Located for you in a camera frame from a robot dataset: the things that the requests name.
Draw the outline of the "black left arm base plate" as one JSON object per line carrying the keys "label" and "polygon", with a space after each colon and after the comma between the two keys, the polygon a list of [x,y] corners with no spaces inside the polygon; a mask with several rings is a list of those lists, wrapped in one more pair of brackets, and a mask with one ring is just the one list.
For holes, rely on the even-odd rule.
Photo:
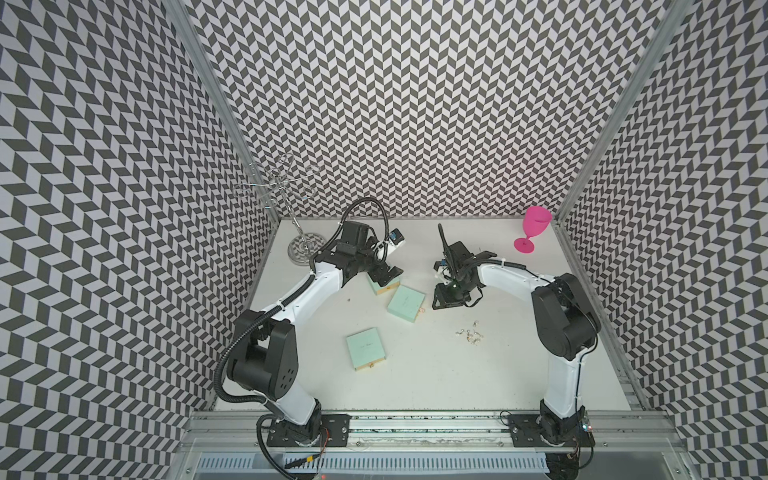
{"label": "black left arm base plate", "polygon": [[269,447],[346,447],[352,417],[346,414],[320,414],[305,425],[279,420],[269,428]]}

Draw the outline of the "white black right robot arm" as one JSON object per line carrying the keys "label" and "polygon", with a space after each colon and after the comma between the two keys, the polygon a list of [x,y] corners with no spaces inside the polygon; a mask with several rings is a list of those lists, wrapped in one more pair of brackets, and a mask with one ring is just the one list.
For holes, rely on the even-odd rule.
{"label": "white black right robot arm", "polygon": [[584,431],[584,363],[598,346],[601,327],[579,279],[570,273],[535,273],[489,251],[473,254],[462,242],[441,243],[443,258],[434,263],[439,283],[432,308],[472,308],[477,304],[472,293],[482,294],[486,287],[524,301],[532,309],[538,339],[549,353],[547,389],[539,407],[540,435],[546,443],[559,446]]}

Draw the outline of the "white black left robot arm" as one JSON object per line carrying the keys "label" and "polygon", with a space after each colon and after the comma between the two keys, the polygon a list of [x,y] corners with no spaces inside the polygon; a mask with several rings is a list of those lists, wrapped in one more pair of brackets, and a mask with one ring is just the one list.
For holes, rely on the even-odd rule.
{"label": "white black left robot arm", "polygon": [[297,327],[356,275],[366,274],[381,286],[401,275],[387,259],[403,242],[381,201],[370,196],[353,201],[330,238],[310,254],[309,274],[265,309],[237,317],[233,340],[214,370],[217,397],[261,404],[293,442],[313,444],[321,435],[322,406],[297,383]]}

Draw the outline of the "mint green drawer jewelry box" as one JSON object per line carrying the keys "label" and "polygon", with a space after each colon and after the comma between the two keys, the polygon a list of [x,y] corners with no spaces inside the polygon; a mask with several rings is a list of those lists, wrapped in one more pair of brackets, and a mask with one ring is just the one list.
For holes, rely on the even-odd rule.
{"label": "mint green drawer jewelry box", "polygon": [[414,323],[422,310],[426,295],[418,290],[399,286],[387,305],[387,312],[402,320]]}

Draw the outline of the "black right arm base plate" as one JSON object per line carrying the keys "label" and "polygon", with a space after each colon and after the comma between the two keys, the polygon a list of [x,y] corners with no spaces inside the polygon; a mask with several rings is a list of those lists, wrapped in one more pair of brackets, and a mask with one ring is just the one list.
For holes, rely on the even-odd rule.
{"label": "black right arm base plate", "polygon": [[594,447],[591,427],[578,414],[561,419],[546,414],[511,414],[505,418],[515,447]]}

